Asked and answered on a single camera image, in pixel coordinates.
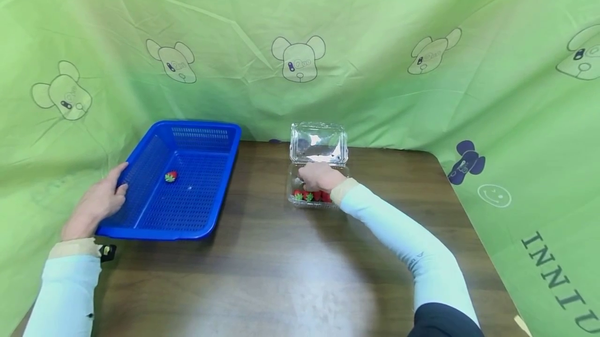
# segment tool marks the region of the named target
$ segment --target bear face drawing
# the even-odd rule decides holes
[[[577,33],[567,49],[572,53],[556,66],[558,71],[581,80],[600,77],[600,24]]]
[[[419,41],[411,54],[415,61],[409,66],[409,73],[419,75],[433,71],[442,63],[444,52],[453,48],[461,36],[461,29],[454,29],[445,38],[434,41],[426,37]]]
[[[90,109],[92,97],[78,84],[79,71],[74,64],[60,61],[58,71],[50,84],[34,84],[31,96],[40,108],[56,107],[65,119],[78,120]]]
[[[160,46],[154,40],[146,40],[146,48],[155,60],[161,61],[165,73],[173,80],[181,83],[194,83],[196,74],[190,64],[194,62],[194,54],[182,42],[175,46]]]
[[[316,60],[325,55],[325,41],[311,37],[306,44],[291,44],[286,38],[276,38],[271,46],[273,57],[283,61],[282,74],[289,81],[305,83],[317,77]]]

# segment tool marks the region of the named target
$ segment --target white sleeve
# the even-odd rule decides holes
[[[90,337],[99,274],[92,255],[48,259],[23,337]]]
[[[355,186],[346,187],[341,209],[362,221],[409,267],[415,278],[415,310],[426,303],[443,303],[479,325],[465,278],[450,250],[427,229],[362,184],[354,179],[346,182],[354,182]]]

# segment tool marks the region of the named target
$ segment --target right hand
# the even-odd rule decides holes
[[[346,180],[327,163],[308,163],[299,169],[298,176],[304,181],[306,191],[325,191],[328,194]]]

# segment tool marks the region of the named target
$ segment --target left hand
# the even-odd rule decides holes
[[[61,238],[63,241],[94,236],[100,221],[121,208],[125,203],[128,186],[122,184],[116,188],[116,182],[126,167],[127,163],[119,164],[105,178],[99,180],[83,194],[71,218],[62,228]]]

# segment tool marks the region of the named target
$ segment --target cartoon bear print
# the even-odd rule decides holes
[[[412,52],[415,61],[409,66],[409,73],[419,75],[433,71],[442,62],[444,52],[453,48],[462,34],[461,29],[454,29],[445,38],[433,41],[428,36],[419,41]]]
[[[90,109],[92,97],[78,84],[79,71],[74,64],[60,61],[58,72],[50,84],[34,84],[31,97],[40,108],[56,107],[67,120],[78,120]]]
[[[311,37],[306,44],[291,44],[278,37],[271,46],[273,57],[283,61],[283,77],[292,82],[305,83],[317,77],[316,60],[325,55],[325,41],[320,36]]]
[[[462,184],[467,173],[481,174],[484,171],[485,157],[479,156],[479,153],[475,152],[475,145],[472,141],[463,140],[458,143],[456,151],[462,157],[454,164],[448,174],[448,180],[451,184]]]
[[[165,67],[165,73],[171,78],[181,83],[194,83],[196,74],[190,68],[194,62],[194,54],[187,45],[182,42],[175,43],[175,46],[160,46],[154,40],[146,40],[146,48],[158,61]]]
[[[600,77],[600,24],[581,30],[566,48],[572,53],[556,65],[558,71],[581,80]]]

